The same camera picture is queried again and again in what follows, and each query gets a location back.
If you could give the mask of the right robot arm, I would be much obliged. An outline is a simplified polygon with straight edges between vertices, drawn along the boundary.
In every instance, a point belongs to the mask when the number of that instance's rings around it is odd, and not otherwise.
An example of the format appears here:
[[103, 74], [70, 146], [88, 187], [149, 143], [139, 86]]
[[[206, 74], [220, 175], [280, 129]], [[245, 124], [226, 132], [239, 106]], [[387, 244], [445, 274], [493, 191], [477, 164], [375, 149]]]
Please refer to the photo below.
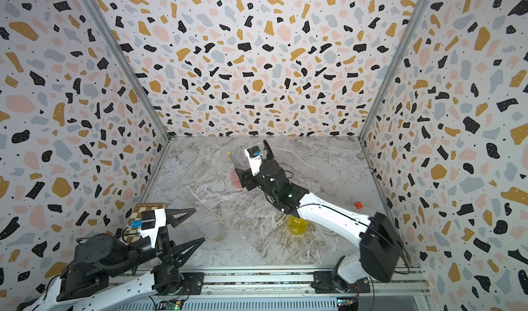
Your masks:
[[290, 182], [275, 160], [263, 162], [256, 173], [239, 167], [235, 172], [243, 188], [260, 189], [276, 210], [328, 228], [359, 248], [336, 264], [334, 277], [338, 283], [352, 284], [368, 276], [390, 282], [399, 261], [405, 259], [404, 244], [385, 214], [359, 214], [327, 202]]

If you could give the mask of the black spray nozzle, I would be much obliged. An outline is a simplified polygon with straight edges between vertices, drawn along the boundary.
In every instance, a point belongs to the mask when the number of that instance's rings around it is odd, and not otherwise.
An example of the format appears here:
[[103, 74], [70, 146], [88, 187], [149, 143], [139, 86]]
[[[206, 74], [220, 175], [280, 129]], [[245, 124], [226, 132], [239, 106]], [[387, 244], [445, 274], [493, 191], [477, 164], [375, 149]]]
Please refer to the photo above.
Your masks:
[[272, 148], [270, 147], [270, 144], [268, 143], [267, 140], [264, 140], [263, 144], [264, 144], [264, 148], [265, 148], [265, 151], [266, 151], [266, 160], [273, 160], [274, 159], [274, 153], [272, 151]]

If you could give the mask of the yellow spray bottle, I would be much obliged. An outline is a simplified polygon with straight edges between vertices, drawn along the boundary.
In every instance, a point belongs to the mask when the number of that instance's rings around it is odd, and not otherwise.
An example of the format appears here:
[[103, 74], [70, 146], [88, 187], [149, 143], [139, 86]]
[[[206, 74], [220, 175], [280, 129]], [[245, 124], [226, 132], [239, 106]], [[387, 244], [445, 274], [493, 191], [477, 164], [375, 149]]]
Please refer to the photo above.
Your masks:
[[287, 228], [292, 235], [304, 235], [309, 228], [309, 222], [307, 220], [290, 215], [287, 218]]

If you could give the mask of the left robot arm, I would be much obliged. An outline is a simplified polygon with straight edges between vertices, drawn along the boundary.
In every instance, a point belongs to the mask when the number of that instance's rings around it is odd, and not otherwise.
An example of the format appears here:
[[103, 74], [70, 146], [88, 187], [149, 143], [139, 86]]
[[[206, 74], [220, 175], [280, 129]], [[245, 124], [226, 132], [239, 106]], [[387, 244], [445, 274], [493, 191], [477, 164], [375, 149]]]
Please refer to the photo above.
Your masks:
[[169, 237], [196, 213], [189, 209], [155, 209], [131, 223], [139, 239], [126, 244], [106, 233], [78, 238], [74, 259], [38, 299], [18, 310], [111, 310], [141, 297], [199, 294], [203, 275], [186, 280], [180, 268], [205, 242], [176, 244]]

